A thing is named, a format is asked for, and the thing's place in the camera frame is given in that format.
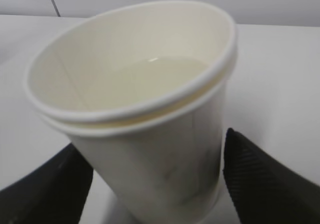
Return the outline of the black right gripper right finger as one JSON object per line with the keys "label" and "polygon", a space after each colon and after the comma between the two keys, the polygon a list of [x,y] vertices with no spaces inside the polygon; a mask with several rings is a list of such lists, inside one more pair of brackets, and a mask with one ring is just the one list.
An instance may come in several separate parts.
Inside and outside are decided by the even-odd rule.
{"label": "black right gripper right finger", "polygon": [[226,187],[242,224],[320,222],[320,187],[232,128],[223,159]]}

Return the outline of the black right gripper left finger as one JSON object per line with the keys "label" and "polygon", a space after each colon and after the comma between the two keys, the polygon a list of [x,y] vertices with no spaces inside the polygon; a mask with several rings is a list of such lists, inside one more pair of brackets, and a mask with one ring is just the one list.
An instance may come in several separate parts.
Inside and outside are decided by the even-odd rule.
{"label": "black right gripper left finger", "polygon": [[78,224],[93,168],[69,144],[39,168],[0,192],[2,224]]}

